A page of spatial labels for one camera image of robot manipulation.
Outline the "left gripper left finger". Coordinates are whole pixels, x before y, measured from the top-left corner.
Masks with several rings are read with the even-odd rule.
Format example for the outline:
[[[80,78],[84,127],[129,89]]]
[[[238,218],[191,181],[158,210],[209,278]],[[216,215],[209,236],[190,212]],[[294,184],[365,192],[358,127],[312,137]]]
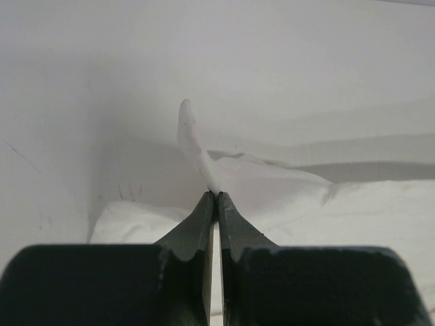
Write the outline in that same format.
[[[1,277],[2,325],[208,325],[214,197],[152,244],[41,244]]]

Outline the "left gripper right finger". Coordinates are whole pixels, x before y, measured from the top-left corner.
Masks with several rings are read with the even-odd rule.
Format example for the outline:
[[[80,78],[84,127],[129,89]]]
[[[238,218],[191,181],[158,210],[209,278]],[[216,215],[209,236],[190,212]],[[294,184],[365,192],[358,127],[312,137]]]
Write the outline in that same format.
[[[385,247],[282,247],[217,198],[225,325],[430,325],[405,262]]]

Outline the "cream white t shirt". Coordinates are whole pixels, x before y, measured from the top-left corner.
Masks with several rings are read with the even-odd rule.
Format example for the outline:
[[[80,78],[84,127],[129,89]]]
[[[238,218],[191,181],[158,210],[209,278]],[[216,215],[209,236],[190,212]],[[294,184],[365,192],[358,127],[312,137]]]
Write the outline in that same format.
[[[406,262],[434,315],[434,182],[333,183],[247,155],[211,158],[190,101],[181,102],[178,145],[213,192],[278,245],[375,245]]]

